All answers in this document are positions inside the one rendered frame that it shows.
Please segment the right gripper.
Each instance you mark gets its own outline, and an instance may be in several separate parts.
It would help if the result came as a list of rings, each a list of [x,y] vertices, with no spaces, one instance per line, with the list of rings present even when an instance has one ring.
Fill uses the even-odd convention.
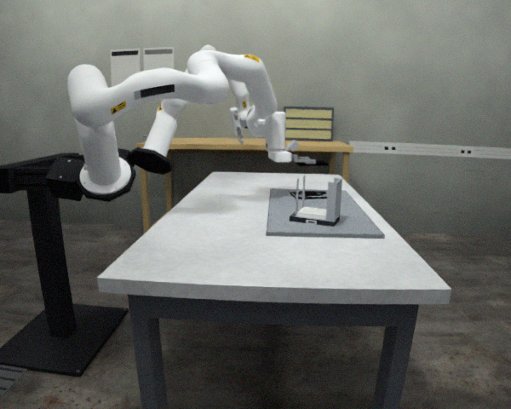
[[[268,150],[268,157],[275,162],[290,162],[294,159],[297,163],[305,163],[305,164],[316,164],[316,160],[298,160],[298,159],[310,159],[310,158],[299,158],[297,155],[292,153],[276,153],[282,152],[282,150]],[[298,157],[298,159],[297,159]]]

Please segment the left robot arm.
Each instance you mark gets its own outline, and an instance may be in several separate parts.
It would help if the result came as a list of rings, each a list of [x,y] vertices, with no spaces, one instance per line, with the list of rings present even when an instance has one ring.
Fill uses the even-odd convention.
[[[240,111],[238,113],[240,123],[242,127],[248,129],[246,118],[248,111],[251,109],[249,93],[244,83],[230,79],[227,79],[227,81],[236,97],[238,110]],[[166,156],[177,128],[176,120],[189,102],[180,99],[162,100],[157,110],[157,117],[143,148],[149,147],[149,149]]]

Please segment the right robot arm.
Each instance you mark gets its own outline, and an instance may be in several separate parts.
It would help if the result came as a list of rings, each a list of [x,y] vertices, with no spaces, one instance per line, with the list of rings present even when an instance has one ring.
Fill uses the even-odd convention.
[[[254,103],[246,119],[250,133],[265,137],[268,150],[284,148],[285,113],[276,112],[278,103],[261,59],[203,50],[191,55],[187,70],[189,73],[170,68],[137,72],[107,88],[95,66],[72,69],[67,89],[86,163],[80,172],[86,190],[101,195],[115,193],[131,177],[129,165],[118,156],[113,120],[151,101],[180,99],[200,105],[218,104],[228,95],[227,78],[244,83]],[[294,152],[298,147],[293,140],[283,151]]]

